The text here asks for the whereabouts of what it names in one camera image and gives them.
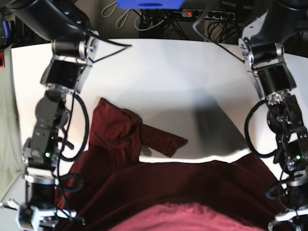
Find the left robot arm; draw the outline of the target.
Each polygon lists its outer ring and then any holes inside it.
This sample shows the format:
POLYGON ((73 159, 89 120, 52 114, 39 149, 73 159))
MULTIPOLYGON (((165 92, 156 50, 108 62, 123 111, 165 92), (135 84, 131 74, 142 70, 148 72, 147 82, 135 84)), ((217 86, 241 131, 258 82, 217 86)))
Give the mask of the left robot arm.
POLYGON ((286 179, 270 186, 266 197, 272 200, 288 198, 285 211, 277 214, 268 229, 286 223, 293 231, 308 228, 308 130, 296 97, 295 80, 284 60, 283 43, 291 36, 305 15, 305 0, 269 0, 267 8, 257 8, 254 19, 247 24, 238 41, 248 74, 260 97, 249 112, 244 135, 252 153, 259 158, 273 158, 286 179), (260 154, 249 136, 249 122, 256 110, 268 107, 267 123, 276 135, 277 149, 260 154))

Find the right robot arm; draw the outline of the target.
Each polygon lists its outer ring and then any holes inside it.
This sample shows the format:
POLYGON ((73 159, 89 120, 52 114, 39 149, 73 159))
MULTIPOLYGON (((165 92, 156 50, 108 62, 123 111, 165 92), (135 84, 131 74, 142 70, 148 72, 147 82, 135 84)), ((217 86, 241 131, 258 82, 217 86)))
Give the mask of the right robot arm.
POLYGON ((22 230, 55 229, 62 218, 79 220, 69 206, 61 209, 54 202, 55 189, 65 194, 77 192, 83 186, 78 174, 59 173, 60 161, 74 162, 76 158, 63 156, 65 147, 74 146, 58 133, 68 133, 73 111, 65 103, 66 96, 72 94, 82 108, 84 141, 88 140, 89 116, 79 94, 96 63, 101 37, 70 0, 3 0, 0 4, 52 46, 51 62, 40 81, 46 91, 36 106, 33 135, 22 149, 26 201, 18 204, 11 199, 2 206, 17 211, 16 222, 22 230))

